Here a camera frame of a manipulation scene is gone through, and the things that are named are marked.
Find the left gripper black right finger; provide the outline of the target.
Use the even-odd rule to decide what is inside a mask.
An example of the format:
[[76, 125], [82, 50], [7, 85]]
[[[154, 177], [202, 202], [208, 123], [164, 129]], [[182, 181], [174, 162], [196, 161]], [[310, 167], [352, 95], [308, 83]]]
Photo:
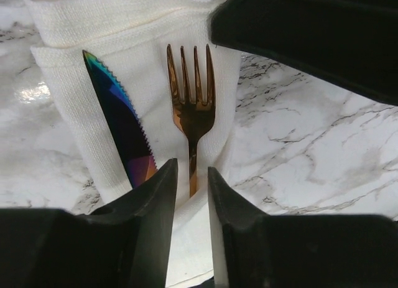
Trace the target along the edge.
[[396, 287], [397, 223], [382, 215], [268, 215], [208, 170], [216, 287]]

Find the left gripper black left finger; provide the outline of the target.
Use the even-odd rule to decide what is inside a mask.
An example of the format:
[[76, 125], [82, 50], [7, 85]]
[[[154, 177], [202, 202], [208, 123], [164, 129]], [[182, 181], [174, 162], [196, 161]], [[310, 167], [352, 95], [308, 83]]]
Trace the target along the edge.
[[2, 287], [164, 287], [178, 164], [89, 215], [1, 210]]

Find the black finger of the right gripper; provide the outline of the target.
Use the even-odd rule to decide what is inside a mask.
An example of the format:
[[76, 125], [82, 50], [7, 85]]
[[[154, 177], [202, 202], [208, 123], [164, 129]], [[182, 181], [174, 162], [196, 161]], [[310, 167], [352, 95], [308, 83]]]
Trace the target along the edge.
[[397, 104], [397, 0], [227, 0], [210, 38]]

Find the iridescent purple utensil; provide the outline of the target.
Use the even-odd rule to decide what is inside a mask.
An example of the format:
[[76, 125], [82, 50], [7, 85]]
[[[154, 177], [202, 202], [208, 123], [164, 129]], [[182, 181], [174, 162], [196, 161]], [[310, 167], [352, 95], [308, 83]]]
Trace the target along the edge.
[[84, 50], [82, 54], [131, 187], [136, 188], [157, 172], [147, 136], [131, 99], [113, 72], [92, 53]]

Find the rose gold fork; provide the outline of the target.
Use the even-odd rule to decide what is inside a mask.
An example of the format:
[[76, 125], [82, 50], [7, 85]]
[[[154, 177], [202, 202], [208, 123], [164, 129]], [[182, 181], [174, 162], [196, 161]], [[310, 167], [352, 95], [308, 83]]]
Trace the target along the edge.
[[169, 73], [170, 95], [173, 119], [176, 127], [184, 133], [188, 141], [189, 156], [189, 196], [197, 192], [197, 146], [199, 140], [208, 133], [215, 123], [216, 82], [209, 46], [206, 46], [206, 98], [203, 97], [197, 47], [194, 47], [195, 95], [190, 90], [184, 48], [180, 48], [183, 90], [180, 94], [172, 47], [167, 46], [167, 68]]

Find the white cloth napkin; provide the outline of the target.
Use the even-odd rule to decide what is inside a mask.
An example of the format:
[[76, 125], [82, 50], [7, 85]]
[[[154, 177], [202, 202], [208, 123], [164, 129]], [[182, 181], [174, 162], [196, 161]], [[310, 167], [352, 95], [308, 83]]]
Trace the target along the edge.
[[[41, 43], [31, 51], [55, 105], [71, 129], [105, 203], [131, 186], [83, 61], [88, 51], [124, 87], [141, 120], [157, 165], [178, 159], [178, 189], [167, 287], [191, 287], [213, 274], [207, 168], [228, 177], [241, 55], [210, 44], [208, 20], [226, 0], [24, 0]], [[198, 191], [188, 188], [188, 144], [174, 125], [166, 48], [184, 49], [187, 66], [215, 70], [216, 117], [199, 142]]]

